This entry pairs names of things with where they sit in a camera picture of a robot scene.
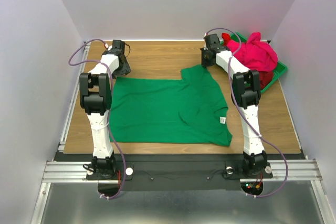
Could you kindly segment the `green t shirt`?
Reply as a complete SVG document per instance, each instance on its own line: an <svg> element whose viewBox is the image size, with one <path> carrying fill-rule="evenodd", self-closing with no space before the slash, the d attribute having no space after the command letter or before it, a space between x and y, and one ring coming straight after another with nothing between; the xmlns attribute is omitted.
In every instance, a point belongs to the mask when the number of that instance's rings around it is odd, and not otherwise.
<svg viewBox="0 0 336 224"><path fill-rule="evenodd" d="M200 65L179 80L119 77L113 89L110 126L119 143L230 146L228 105L219 84Z"/></svg>

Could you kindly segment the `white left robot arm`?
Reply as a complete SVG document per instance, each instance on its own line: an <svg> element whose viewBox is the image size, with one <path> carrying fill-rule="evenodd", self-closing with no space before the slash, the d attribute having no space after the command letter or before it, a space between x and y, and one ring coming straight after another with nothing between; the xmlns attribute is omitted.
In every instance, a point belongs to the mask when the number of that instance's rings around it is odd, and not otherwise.
<svg viewBox="0 0 336 224"><path fill-rule="evenodd" d="M118 172L109 134L112 106L110 79L130 72L124 54L125 46L124 41L113 40L111 46L106 46L96 66L79 76L80 106L89 120L93 141L92 161L85 166L90 176L112 179Z"/></svg>

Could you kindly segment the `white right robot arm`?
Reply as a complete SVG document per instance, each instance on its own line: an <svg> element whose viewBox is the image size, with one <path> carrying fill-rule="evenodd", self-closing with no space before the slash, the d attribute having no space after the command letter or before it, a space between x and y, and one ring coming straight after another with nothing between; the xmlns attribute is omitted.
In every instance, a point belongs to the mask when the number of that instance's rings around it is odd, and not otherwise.
<svg viewBox="0 0 336 224"><path fill-rule="evenodd" d="M231 83L231 97L238 113L244 135L244 175L253 177L267 166L267 154L261 140L258 121L258 106L261 98L259 72L244 66L234 54L221 44L216 34L205 34L205 45L201 48L201 65L218 65L223 68Z"/></svg>

